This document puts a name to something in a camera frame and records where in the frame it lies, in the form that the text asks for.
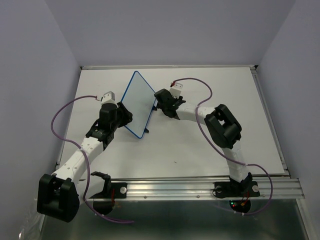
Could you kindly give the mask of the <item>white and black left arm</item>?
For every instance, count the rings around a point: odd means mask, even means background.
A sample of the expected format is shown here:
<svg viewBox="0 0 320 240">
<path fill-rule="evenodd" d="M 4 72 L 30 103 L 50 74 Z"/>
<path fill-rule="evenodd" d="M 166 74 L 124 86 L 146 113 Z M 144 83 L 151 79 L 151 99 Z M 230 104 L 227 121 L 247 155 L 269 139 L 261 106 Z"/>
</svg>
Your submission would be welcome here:
<svg viewBox="0 0 320 240">
<path fill-rule="evenodd" d="M 90 164 L 114 139 L 115 131 L 133 119 L 123 103 L 103 103 L 99 118 L 86 133 L 81 144 L 65 165 L 52 174 L 44 174 L 38 184 L 36 210 L 55 219 L 70 222 L 80 207 L 76 185 L 84 172 L 90 174 Z"/>
</svg>

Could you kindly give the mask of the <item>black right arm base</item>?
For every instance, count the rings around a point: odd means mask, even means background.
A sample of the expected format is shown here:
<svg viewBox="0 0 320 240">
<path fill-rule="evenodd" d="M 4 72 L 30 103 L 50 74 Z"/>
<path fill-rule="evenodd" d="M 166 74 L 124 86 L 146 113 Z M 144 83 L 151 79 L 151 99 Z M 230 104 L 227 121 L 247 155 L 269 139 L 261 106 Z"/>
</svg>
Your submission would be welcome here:
<svg viewBox="0 0 320 240">
<path fill-rule="evenodd" d="M 218 199 L 232 198 L 229 200 L 231 209 L 244 215 L 248 214 L 251 209 L 250 198 L 257 198 L 261 195 L 258 183 L 253 181 L 250 172 L 240 182 L 229 177 L 229 181 L 216 181 L 213 184 L 213 196 Z"/>
</svg>

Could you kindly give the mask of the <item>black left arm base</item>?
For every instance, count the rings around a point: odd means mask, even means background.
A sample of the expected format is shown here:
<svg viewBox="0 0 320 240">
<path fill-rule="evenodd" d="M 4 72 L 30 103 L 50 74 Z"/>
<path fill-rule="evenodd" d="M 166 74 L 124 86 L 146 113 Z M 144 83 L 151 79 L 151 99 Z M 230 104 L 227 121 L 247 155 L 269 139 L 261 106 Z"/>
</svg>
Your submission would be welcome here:
<svg viewBox="0 0 320 240">
<path fill-rule="evenodd" d="M 123 181 L 113 181 L 111 176 L 99 171 L 90 174 L 90 184 L 86 199 L 93 199 L 93 209 L 101 215 L 108 215 L 116 205 L 116 200 L 126 199 L 128 184 Z"/>
</svg>

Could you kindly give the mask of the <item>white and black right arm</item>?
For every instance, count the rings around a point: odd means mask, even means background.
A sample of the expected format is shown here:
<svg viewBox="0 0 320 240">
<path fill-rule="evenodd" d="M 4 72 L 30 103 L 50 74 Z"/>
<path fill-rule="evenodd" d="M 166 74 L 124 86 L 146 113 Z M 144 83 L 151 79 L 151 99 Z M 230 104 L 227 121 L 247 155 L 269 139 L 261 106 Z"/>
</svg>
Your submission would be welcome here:
<svg viewBox="0 0 320 240">
<path fill-rule="evenodd" d="M 214 143 L 223 153 L 229 168 L 231 192 L 242 195 L 248 190 L 245 178 L 248 175 L 241 150 L 242 127 L 226 105 L 203 107 L 187 103 L 182 96 L 173 97 L 169 90 L 161 89 L 154 94 L 158 109 L 169 118 L 196 122 L 199 127 L 206 126 L 210 134 L 209 143 Z"/>
</svg>

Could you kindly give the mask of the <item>blue-edged small whiteboard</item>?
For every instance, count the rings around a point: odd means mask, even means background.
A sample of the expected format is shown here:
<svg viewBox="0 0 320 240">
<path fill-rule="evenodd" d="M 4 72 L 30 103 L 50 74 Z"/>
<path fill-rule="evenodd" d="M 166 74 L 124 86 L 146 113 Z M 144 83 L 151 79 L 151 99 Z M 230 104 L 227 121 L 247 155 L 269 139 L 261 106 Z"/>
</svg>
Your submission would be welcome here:
<svg viewBox="0 0 320 240">
<path fill-rule="evenodd" d="M 138 139 L 147 133 L 147 126 L 154 109 L 155 91 L 145 78 L 134 71 L 121 98 L 122 104 L 132 113 L 132 121 L 125 127 Z"/>
</svg>

